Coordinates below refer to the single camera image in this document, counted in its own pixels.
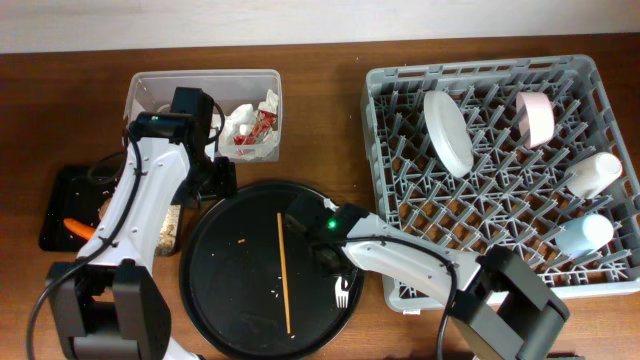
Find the wooden chopstick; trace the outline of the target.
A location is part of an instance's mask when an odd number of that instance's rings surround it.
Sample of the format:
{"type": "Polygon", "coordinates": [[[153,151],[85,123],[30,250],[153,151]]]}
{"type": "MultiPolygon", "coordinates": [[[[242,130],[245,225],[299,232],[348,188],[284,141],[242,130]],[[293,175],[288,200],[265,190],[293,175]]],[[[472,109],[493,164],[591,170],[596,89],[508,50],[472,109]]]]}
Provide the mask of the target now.
{"type": "Polygon", "coordinates": [[[287,265],[286,265],[286,251],[285,251],[285,242],[284,242],[283,216],[281,213],[277,213],[276,218],[277,218],[277,226],[278,226],[278,244],[279,244],[279,254],[280,254],[281,282],[282,282],[282,290],[283,290],[285,324],[286,324],[287,334],[292,335],[289,286],[288,286],[287,265]]]}

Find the red snack wrapper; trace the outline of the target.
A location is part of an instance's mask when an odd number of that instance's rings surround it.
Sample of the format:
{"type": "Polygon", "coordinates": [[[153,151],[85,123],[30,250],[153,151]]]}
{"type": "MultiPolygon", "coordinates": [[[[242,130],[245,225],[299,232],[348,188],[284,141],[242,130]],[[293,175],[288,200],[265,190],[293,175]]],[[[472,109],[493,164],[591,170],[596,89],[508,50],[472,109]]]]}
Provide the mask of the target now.
{"type": "Polygon", "coordinates": [[[271,131],[273,124],[277,120],[277,115],[271,112],[258,110],[255,115],[255,123],[250,131],[244,135],[234,137],[235,145],[254,145],[263,141],[271,131]]]}

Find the pink bowl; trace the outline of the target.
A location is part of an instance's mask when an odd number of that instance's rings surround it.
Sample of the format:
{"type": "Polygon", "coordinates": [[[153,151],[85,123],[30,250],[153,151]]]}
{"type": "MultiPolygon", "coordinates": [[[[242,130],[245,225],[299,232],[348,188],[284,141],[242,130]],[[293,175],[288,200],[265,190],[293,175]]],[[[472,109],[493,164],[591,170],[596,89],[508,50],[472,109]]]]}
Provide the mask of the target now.
{"type": "Polygon", "coordinates": [[[544,93],[519,92],[516,110],[524,110],[518,127],[522,136],[528,134],[526,148],[534,148],[549,142],[554,135],[555,119],[552,103],[544,93]]]}

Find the white cup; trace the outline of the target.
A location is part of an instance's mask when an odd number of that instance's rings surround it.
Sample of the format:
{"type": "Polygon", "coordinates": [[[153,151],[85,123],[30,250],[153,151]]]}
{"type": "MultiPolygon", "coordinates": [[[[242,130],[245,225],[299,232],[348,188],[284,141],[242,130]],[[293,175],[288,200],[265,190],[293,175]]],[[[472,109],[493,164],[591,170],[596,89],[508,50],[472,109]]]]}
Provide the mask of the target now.
{"type": "Polygon", "coordinates": [[[567,189],[575,196],[593,199],[618,179],[622,162],[609,152],[596,153],[567,169],[567,189]]]}

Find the pile of rice and shells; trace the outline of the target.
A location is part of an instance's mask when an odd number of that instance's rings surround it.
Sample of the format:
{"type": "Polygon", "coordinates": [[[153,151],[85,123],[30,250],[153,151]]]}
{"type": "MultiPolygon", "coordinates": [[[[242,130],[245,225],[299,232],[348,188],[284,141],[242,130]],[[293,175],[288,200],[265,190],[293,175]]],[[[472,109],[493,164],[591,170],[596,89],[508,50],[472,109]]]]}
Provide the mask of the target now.
{"type": "Polygon", "coordinates": [[[182,207],[180,205],[169,207],[156,244],[156,256],[170,256],[175,253],[181,216],[182,207]]]}

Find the grey round plate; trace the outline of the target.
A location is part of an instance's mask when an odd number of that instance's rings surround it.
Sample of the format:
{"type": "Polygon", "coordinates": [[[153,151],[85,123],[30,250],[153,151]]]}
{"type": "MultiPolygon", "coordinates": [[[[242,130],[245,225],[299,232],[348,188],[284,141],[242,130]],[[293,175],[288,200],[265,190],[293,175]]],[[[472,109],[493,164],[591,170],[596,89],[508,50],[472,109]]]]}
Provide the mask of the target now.
{"type": "Polygon", "coordinates": [[[464,117],[444,91],[425,93],[423,114],[434,149],[447,171],[456,178],[468,174],[473,165],[473,147],[464,117]]]}

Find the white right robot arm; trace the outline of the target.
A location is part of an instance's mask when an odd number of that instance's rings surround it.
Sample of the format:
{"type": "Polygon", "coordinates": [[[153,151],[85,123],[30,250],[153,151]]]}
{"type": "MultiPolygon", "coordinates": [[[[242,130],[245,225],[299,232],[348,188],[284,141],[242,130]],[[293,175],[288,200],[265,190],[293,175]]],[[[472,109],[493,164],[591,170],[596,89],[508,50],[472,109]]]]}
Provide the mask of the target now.
{"type": "Polygon", "coordinates": [[[543,359],[570,312],[513,251],[445,249],[353,204],[323,209],[306,234],[332,271],[392,277],[441,303],[479,359],[543,359]]]}

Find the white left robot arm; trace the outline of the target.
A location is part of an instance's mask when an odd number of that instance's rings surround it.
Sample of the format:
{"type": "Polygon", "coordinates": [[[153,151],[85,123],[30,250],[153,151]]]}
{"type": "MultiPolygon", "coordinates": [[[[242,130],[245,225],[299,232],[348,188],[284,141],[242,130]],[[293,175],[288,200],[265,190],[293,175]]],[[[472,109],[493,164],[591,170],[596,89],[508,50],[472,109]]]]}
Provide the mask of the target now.
{"type": "Polygon", "coordinates": [[[75,261],[51,265],[48,303],[68,359],[192,359],[171,335],[171,313],[152,277],[157,241],[177,195],[234,194],[235,166],[185,141],[143,137],[106,214],[75,261]]]}

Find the white tissue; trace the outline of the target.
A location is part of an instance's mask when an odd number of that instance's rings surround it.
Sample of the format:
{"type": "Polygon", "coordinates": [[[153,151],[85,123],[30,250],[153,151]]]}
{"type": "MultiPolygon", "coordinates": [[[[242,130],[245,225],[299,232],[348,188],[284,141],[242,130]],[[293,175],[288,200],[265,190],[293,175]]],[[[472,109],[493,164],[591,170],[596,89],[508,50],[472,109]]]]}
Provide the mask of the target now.
{"type": "Polygon", "coordinates": [[[205,153],[209,157],[214,155],[228,157],[232,161],[260,162],[275,160],[279,141],[279,108],[280,98],[271,89],[266,97],[257,106],[242,104],[225,116],[225,124],[217,142],[205,147],[205,153]],[[262,142],[254,145],[235,145],[236,135],[246,135],[255,123],[255,115],[258,110],[271,112],[277,115],[271,131],[262,142]]]}

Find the orange carrot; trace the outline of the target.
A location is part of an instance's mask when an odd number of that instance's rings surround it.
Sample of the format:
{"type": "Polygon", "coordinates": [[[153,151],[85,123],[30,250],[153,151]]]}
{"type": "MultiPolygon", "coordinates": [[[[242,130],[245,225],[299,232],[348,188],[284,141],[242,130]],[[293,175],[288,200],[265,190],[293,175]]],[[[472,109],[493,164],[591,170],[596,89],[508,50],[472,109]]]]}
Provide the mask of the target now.
{"type": "Polygon", "coordinates": [[[84,240],[90,240],[96,229],[73,218],[65,218],[63,224],[67,230],[84,240]]]}

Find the light blue cup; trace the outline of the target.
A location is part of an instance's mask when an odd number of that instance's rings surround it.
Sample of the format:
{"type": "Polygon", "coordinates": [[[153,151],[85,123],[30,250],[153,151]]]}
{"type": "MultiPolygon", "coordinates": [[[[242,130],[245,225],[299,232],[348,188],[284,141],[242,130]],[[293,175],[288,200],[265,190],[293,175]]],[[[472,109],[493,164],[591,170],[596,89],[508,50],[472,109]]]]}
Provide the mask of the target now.
{"type": "Polygon", "coordinates": [[[562,224],[564,231],[555,242],[559,250],[570,258],[587,256],[612,240],[613,224],[600,214],[589,214],[562,224]]]}

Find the white plastic fork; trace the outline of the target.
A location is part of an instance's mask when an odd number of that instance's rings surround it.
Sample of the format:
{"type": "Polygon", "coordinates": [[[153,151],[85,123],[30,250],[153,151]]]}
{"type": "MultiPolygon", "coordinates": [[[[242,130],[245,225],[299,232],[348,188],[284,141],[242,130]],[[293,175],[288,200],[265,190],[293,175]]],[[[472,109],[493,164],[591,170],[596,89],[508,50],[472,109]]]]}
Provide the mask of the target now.
{"type": "Polygon", "coordinates": [[[338,277],[334,286],[335,304],[339,309],[348,307],[349,291],[345,290],[343,286],[347,285],[342,277],[338,277]]]}

